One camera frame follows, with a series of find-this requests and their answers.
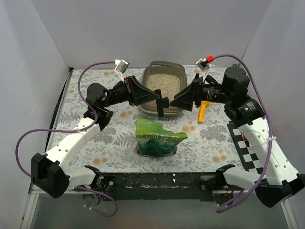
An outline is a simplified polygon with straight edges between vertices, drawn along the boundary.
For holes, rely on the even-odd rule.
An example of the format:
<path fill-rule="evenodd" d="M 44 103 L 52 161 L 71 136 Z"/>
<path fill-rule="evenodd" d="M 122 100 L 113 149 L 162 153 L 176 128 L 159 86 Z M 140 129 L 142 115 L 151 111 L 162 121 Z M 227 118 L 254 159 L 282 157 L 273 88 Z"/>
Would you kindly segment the orange plastic scoop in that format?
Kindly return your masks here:
<path fill-rule="evenodd" d="M 207 107 L 209 104 L 210 104 L 210 102 L 208 102 L 208 101 L 202 101 L 202 102 L 201 102 L 200 110 L 199 110 L 199 114 L 198 114 L 198 120 L 197 120 L 197 122 L 198 122 L 199 124 L 202 124 L 202 123 L 203 123 L 204 112 L 205 112 L 206 107 Z"/>

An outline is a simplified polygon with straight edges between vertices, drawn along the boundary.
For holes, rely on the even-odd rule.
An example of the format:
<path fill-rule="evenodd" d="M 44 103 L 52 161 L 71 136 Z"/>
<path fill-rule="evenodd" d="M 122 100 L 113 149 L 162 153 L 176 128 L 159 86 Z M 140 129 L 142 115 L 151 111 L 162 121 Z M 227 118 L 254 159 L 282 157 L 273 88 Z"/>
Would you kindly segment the brown plastic litter box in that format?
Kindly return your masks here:
<path fill-rule="evenodd" d="M 153 61 L 142 74 L 142 85 L 152 91 L 160 89 L 162 98 L 167 97 L 169 103 L 186 87 L 186 83 L 185 68 L 173 62 Z M 156 101 L 145 103 L 140 109 L 146 115 L 158 116 Z M 165 117 L 177 116 L 182 112 L 182 109 L 171 106 L 163 110 Z"/>

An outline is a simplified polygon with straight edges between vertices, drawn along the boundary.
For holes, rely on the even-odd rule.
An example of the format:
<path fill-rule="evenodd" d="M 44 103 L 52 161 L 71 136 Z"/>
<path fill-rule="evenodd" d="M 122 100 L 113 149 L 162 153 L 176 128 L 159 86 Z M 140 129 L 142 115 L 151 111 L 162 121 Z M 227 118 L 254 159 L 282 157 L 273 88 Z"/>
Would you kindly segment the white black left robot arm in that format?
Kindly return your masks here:
<path fill-rule="evenodd" d="M 77 186 L 98 190 L 102 185 L 102 173 L 97 168 L 85 165 L 81 169 L 69 169 L 69 163 L 110 122 L 113 112 L 107 107 L 125 101 L 138 106 L 159 98 L 154 91 L 141 85 L 135 76 L 126 77 L 110 90 L 99 83 L 92 83 L 87 88 L 88 110 L 74 132 L 43 155 L 36 153 L 32 157 L 32 184 L 53 198 L 59 198 L 67 189 Z"/>

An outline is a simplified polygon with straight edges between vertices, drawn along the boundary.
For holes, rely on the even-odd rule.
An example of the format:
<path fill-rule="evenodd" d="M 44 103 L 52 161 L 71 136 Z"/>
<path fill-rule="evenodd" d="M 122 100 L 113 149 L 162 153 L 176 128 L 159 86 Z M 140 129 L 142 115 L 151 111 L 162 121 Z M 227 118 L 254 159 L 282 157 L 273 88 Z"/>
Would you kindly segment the small black plastic clip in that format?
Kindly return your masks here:
<path fill-rule="evenodd" d="M 158 117 L 164 117 L 164 108 L 167 109 L 170 105 L 169 99 L 168 97 L 162 98 L 162 92 L 160 89 L 156 89 L 154 92 L 159 96 L 159 98 L 156 100 Z"/>

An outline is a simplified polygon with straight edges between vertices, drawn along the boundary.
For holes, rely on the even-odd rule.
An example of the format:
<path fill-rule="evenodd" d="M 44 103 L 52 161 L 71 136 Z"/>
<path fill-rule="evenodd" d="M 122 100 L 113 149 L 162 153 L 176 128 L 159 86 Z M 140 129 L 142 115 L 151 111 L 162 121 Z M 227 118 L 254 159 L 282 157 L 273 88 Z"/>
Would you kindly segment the green litter bag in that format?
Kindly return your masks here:
<path fill-rule="evenodd" d="M 165 130 L 162 124 L 147 119 L 137 120 L 135 136 L 137 153 L 154 158 L 176 154 L 177 146 L 188 138 L 186 133 Z"/>

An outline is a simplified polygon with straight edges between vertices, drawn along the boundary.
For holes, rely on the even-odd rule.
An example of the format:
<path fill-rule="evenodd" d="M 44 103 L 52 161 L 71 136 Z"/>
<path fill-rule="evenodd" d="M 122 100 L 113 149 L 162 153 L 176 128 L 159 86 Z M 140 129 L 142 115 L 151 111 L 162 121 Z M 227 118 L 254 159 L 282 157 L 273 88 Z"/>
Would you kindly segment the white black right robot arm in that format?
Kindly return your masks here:
<path fill-rule="evenodd" d="M 285 157 L 260 104 L 248 96 L 249 82 L 245 70 L 237 66 L 225 70 L 222 83 L 209 75 L 195 76 L 189 86 L 174 96 L 170 106 L 191 111 L 202 101 L 224 104 L 226 115 L 247 139 L 263 170 L 254 174 L 228 164 L 203 184 L 223 190 L 230 186 L 254 190 L 258 199 L 271 208 L 302 190 L 305 176 Z"/>

